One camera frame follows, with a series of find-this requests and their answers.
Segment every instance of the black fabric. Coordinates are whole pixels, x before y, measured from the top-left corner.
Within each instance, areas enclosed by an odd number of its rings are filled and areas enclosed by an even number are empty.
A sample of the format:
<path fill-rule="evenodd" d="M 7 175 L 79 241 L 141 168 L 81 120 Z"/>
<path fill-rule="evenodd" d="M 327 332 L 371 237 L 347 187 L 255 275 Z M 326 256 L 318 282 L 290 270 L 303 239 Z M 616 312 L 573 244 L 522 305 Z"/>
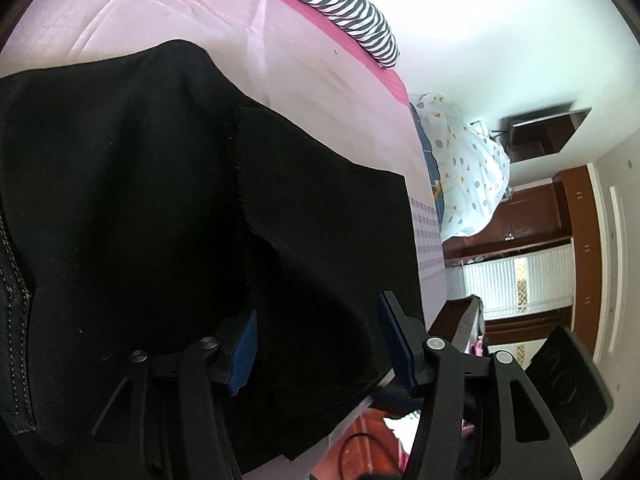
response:
<path fill-rule="evenodd" d="M 33 295 L 34 430 L 10 428 L 46 478 L 135 349 L 180 351 L 257 308 L 257 361 L 227 407 L 248 470 L 316 443 L 389 370 L 377 293 L 421 316 L 403 179 L 338 156 L 187 42 L 0 80 L 0 197 Z"/>

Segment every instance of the bed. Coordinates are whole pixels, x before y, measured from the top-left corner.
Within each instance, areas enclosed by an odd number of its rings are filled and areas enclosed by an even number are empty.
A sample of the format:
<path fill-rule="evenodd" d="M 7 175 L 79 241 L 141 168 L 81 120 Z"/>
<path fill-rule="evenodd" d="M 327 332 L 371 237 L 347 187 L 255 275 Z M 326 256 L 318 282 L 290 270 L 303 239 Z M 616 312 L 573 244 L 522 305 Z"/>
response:
<path fill-rule="evenodd" d="M 249 97 L 349 160 L 402 174 L 411 205 L 424 320 L 446 300 L 439 222 L 409 99 L 398 75 L 298 0 L 33 0 L 0 53 L 0 76 L 123 56 L 181 38 L 203 47 Z M 301 478 L 364 409 L 297 460 L 246 478 Z"/>

